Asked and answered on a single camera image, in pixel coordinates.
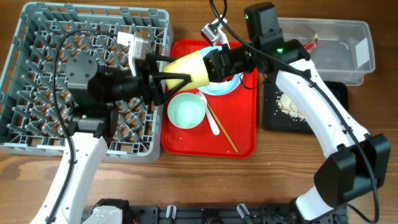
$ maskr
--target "fork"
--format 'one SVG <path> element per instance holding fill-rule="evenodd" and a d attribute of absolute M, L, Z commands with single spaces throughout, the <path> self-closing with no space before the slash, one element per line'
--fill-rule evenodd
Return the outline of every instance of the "fork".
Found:
<path fill-rule="evenodd" d="M 207 107 L 207 99 L 205 97 L 205 95 L 202 92 L 198 92 L 197 96 L 199 97 L 199 99 L 201 99 L 206 107 L 206 116 L 207 116 L 207 120 L 209 121 L 210 127 L 211 127 L 211 131 L 213 132 L 214 135 L 219 135 L 220 134 L 220 130 L 218 129 L 217 123 L 214 120 L 213 116 L 211 115 L 209 108 Z"/>

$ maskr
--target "wooden table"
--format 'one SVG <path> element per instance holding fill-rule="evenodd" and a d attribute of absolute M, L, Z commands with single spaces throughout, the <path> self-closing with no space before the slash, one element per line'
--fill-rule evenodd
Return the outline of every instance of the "wooden table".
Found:
<path fill-rule="evenodd" d="M 4 66 L 22 7 L 27 0 L 0 3 L 0 67 Z M 166 9 L 174 42 L 201 39 L 200 30 L 214 19 L 208 1 L 69 0 Z M 222 11 L 221 1 L 216 1 Z M 260 1 L 228 1 L 231 28 L 247 40 L 243 9 Z M 280 17 L 366 21 L 371 29 L 376 71 L 361 86 L 349 87 L 350 113 L 372 134 L 384 133 L 393 145 L 384 186 L 379 190 L 381 223 L 398 220 L 398 3 L 395 1 L 283 0 L 275 1 Z M 258 110 L 262 110 L 262 89 Z M 249 159 L 185 157 L 162 151 L 155 164 L 102 163 L 88 196 L 88 205 L 101 198 L 123 198 L 131 205 L 250 205 L 284 202 L 313 186 L 313 175 L 325 160 L 317 139 L 261 129 L 257 149 Z M 0 223 L 29 223 L 42 205 L 60 158 L 13 156 L 0 152 Z M 353 201 L 373 217 L 371 194 Z M 357 215 L 351 223 L 364 223 Z"/>

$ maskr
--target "gray crate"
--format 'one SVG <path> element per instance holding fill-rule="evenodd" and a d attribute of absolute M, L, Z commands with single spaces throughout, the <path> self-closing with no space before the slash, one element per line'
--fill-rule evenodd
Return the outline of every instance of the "gray crate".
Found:
<path fill-rule="evenodd" d="M 0 80 L 0 149 L 14 154 L 62 155 L 63 133 L 52 104 L 53 55 L 66 32 L 92 28 L 111 33 L 141 32 L 148 51 L 170 55 L 173 30 L 167 11 L 134 7 L 91 6 L 30 2 L 22 10 Z M 68 94 L 65 65 L 76 54 L 94 56 L 98 63 L 129 69 L 127 48 L 116 39 L 88 33 L 70 37 L 58 61 L 59 108 L 67 122 L 72 97 Z M 162 70 L 165 62 L 159 63 Z M 118 102 L 122 113 L 137 102 Z M 119 116 L 118 129 L 105 160 L 154 162 L 160 154 L 163 106 L 140 106 Z"/>

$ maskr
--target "light blue plate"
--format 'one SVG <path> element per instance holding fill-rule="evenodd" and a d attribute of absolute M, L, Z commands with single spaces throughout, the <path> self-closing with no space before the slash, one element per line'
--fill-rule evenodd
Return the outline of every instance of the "light blue plate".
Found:
<path fill-rule="evenodd" d="M 202 49 L 202 50 L 200 50 L 201 56 L 202 57 L 206 56 L 206 54 L 208 54 L 211 50 L 214 50 L 214 49 L 221 50 L 221 47 L 216 46 L 216 47 L 207 47 L 205 49 Z M 220 84 L 220 85 L 223 85 L 222 89 L 215 88 L 214 84 L 212 84 L 212 85 L 208 85 L 208 86 L 199 87 L 198 90 L 200 90 L 208 95 L 212 95 L 212 96 L 221 96 L 221 95 L 231 93 L 241 83 L 241 81 L 239 79 L 239 75 L 242 75 L 242 73 L 236 74 L 231 81 L 228 81 L 225 84 Z"/>

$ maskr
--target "clear plastic bin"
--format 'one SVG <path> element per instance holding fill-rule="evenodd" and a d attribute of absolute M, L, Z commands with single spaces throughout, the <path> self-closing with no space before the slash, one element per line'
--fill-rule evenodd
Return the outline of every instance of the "clear plastic bin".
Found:
<path fill-rule="evenodd" d="M 360 85 L 376 68 L 369 26 L 362 21 L 279 18 L 285 40 L 305 44 L 318 36 L 311 58 L 324 81 Z"/>

